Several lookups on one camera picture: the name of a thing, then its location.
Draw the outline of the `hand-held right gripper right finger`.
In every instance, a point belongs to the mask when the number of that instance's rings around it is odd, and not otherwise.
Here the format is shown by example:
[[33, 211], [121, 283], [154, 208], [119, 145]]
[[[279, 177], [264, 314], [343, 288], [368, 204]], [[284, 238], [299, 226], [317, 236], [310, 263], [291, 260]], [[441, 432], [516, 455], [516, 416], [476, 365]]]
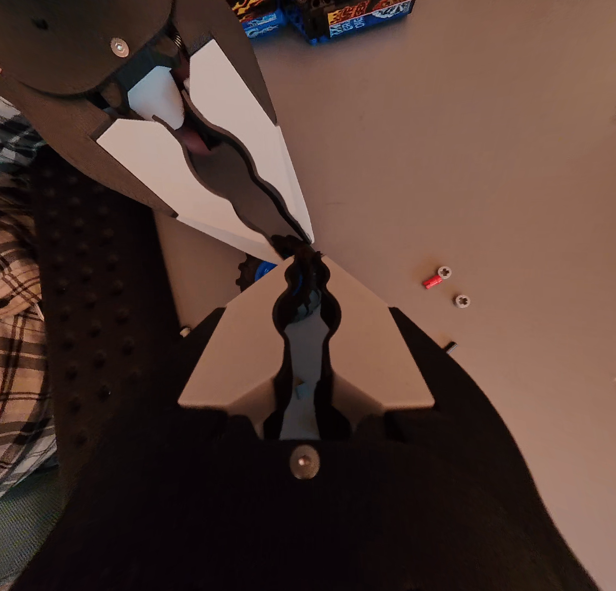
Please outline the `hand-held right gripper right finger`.
[[327, 328], [313, 398], [320, 438], [346, 440], [368, 417], [433, 408], [385, 301], [326, 256], [316, 256], [313, 267]]

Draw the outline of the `person's left hand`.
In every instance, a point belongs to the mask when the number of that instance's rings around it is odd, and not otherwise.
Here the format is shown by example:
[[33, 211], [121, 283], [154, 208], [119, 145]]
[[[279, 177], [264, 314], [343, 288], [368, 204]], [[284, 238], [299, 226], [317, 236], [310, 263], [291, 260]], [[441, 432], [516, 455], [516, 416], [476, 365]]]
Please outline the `person's left hand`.
[[211, 153], [211, 149], [204, 142], [203, 138], [190, 127], [181, 127], [181, 140], [187, 150], [196, 156], [207, 156]]

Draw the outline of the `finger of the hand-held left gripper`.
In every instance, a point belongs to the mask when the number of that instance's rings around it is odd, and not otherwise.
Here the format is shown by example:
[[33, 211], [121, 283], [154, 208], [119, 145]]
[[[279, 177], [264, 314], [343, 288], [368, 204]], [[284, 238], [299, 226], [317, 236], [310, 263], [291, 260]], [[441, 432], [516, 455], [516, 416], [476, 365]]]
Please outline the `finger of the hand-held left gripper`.
[[191, 154], [181, 140], [184, 99], [171, 69], [156, 67], [128, 91], [140, 120], [118, 118], [97, 144], [150, 189], [180, 223], [272, 263], [282, 258], [250, 221], [262, 192], [242, 157], [223, 143], [207, 156]]
[[272, 121], [219, 43], [189, 61], [189, 101], [203, 122], [248, 160], [253, 178], [273, 193], [298, 234], [314, 242], [312, 222], [281, 127]]

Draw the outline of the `blue toy wheel rim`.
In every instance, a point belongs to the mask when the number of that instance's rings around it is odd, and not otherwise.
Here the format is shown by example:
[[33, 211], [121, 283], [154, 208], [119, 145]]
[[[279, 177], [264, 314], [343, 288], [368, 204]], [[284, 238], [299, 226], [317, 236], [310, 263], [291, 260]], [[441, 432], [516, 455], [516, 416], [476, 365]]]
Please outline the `blue toy wheel rim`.
[[[277, 264], [275, 263], [271, 263], [268, 261], [261, 261], [256, 267], [256, 271], [253, 277], [253, 282], [259, 281], [260, 279], [262, 279], [264, 276], [266, 276], [269, 272], [271, 272], [276, 267], [277, 267]], [[297, 285], [295, 289], [293, 290], [293, 296], [299, 293], [299, 291], [301, 290], [301, 287], [303, 286], [303, 282], [304, 282], [304, 277], [300, 273], [298, 275]]]

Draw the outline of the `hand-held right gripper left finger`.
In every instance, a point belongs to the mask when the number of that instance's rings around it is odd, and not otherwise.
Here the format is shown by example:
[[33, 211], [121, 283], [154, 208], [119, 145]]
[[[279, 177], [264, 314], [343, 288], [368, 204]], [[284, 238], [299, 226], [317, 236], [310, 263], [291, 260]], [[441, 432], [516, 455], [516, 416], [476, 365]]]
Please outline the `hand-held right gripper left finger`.
[[245, 416], [264, 437], [264, 423], [277, 408], [274, 381], [285, 346], [273, 309], [288, 289], [292, 263], [287, 258], [227, 303], [181, 392], [181, 407]]

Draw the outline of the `grey desk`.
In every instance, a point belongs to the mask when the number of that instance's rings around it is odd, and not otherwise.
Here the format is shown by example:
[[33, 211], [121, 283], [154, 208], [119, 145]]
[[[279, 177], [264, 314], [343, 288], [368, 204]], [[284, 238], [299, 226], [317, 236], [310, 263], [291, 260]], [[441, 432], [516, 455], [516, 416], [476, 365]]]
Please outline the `grey desk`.
[[253, 46], [317, 248], [458, 343], [615, 590], [615, 0], [417, 0], [326, 44]]

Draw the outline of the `black toy tire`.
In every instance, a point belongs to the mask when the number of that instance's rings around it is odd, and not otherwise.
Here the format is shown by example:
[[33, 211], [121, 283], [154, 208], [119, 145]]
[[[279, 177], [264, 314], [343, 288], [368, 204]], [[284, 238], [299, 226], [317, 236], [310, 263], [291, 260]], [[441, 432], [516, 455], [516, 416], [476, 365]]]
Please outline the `black toy tire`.
[[[296, 283], [300, 273], [304, 277], [303, 286], [299, 293], [295, 296], [292, 294], [293, 302], [291, 306], [295, 309], [295, 314], [290, 323], [297, 324], [311, 317], [320, 307], [322, 295], [319, 286], [319, 276], [314, 262], [317, 252], [309, 243], [301, 241], [292, 235], [274, 235], [273, 241], [274, 248], [279, 250], [280, 256], [284, 261], [289, 258], [299, 261]], [[266, 260], [247, 253], [244, 261], [238, 265], [239, 275], [235, 280], [235, 284], [241, 292], [244, 292], [255, 283], [253, 282], [254, 273], [261, 261]]]

